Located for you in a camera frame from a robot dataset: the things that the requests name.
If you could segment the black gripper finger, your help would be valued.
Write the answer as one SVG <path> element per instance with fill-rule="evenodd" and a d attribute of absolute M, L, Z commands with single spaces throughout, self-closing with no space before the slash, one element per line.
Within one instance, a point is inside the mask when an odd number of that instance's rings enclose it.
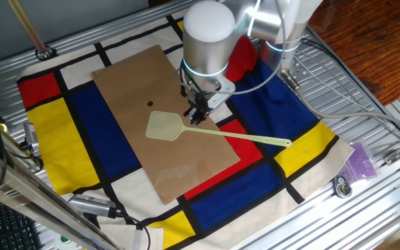
<path fill-rule="evenodd" d="M 200 115 L 199 111 L 194 107 L 190 107 L 188 110 L 184 112 L 184 116 L 189 119 L 191 125 L 195 126 L 197 126 L 200 123 L 199 115 Z"/>
<path fill-rule="evenodd" d="M 209 107 L 208 106 L 199 106 L 196 111 L 196 121 L 203 122 L 209 116 Z"/>

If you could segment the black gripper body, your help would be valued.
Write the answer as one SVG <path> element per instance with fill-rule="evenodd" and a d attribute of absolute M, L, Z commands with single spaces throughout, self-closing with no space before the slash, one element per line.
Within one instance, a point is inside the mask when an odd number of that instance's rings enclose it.
<path fill-rule="evenodd" d="M 194 109 L 200 113 L 209 115 L 212 109 L 208 105 L 208 94 L 194 85 L 181 85 L 181 95 L 185 97 L 190 107 L 183 113 L 188 115 Z"/>

